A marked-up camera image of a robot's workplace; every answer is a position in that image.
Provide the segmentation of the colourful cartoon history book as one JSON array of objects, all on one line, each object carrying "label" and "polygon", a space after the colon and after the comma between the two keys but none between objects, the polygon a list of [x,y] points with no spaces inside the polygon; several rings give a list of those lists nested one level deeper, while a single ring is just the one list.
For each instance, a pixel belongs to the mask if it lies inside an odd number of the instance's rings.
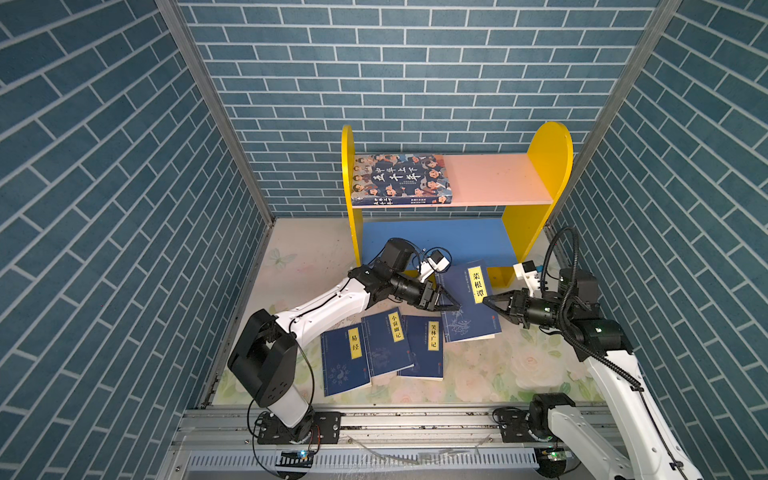
[{"label": "colourful cartoon history book", "polygon": [[358,156],[351,180],[353,206],[443,205],[453,200],[442,155]]}]

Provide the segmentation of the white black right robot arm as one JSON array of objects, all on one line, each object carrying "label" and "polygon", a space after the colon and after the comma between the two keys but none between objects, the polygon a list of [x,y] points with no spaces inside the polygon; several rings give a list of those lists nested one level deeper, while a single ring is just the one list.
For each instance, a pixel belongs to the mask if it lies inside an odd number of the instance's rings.
[{"label": "white black right robot arm", "polygon": [[597,479],[701,478],[650,394],[628,337],[597,304],[570,292],[536,298],[526,289],[483,302],[513,324],[562,336],[594,379],[626,450],[608,442],[564,393],[534,396],[526,418],[530,437],[565,445]]}]

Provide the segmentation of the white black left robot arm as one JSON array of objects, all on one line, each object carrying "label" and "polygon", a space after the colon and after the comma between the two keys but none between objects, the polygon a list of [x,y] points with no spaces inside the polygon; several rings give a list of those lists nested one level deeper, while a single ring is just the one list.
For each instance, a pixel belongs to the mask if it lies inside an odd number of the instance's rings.
[{"label": "white black left robot arm", "polygon": [[390,238],[367,264],[355,267],[331,290],[275,315],[253,313],[227,360],[227,368],[251,396],[301,440],[313,423],[312,399],[295,384],[297,358],[304,347],[342,320],[384,300],[398,300],[422,311],[454,311],[459,303],[430,277],[449,270],[443,247],[424,253],[410,241]]}]

